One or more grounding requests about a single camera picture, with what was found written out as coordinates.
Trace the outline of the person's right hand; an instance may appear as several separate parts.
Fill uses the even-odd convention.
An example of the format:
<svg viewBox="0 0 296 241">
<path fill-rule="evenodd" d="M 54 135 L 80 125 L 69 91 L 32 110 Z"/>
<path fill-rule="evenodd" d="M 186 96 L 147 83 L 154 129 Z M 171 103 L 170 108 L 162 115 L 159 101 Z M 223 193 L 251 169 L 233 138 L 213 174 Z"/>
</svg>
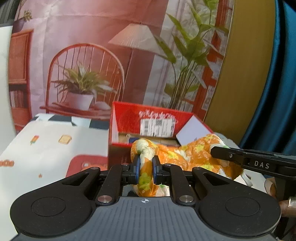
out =
<svg viewBox="0 0 296 241">
<path fill-rule="evenodd" d="M 278 201 L 278 204 L 280 205 L 281 209 L 281 216 L 295 218 L 295 197 L 289 197 L 288 200 L 279 201 L 277 197 L 275 178 L 267 178 L 264 182 L 264 188 L 267 194 L 269 194 Z"/>
</svg>

